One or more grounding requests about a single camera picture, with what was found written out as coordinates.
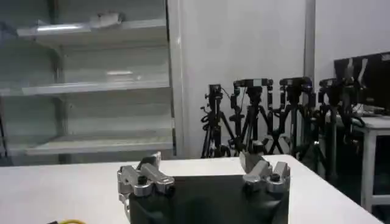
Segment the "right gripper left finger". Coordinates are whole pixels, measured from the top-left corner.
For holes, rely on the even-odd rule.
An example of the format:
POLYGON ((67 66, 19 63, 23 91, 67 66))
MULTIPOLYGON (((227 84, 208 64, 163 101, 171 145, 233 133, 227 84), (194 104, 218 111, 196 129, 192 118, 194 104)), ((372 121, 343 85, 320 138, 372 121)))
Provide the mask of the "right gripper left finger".
POLYGON ((136 167, 121 166, 117 171, 118 194, 122 197, 133 194, 148 197, 154 192, 172 195, 175 179, 160 171, 161 152, 144 157, 136 167))

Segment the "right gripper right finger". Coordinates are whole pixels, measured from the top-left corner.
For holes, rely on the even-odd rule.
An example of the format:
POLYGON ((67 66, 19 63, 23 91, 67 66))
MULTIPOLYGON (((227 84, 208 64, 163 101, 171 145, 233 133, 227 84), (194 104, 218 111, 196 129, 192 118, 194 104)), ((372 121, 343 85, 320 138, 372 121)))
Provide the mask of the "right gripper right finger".
POLYGON ((239 154, 241 167, 245 171, 243 183, 251 192, 266 191, 271 194, 289 192, 291 169, 288 163, 279 161, 273 166, 261 154, 242 151, 239 154))

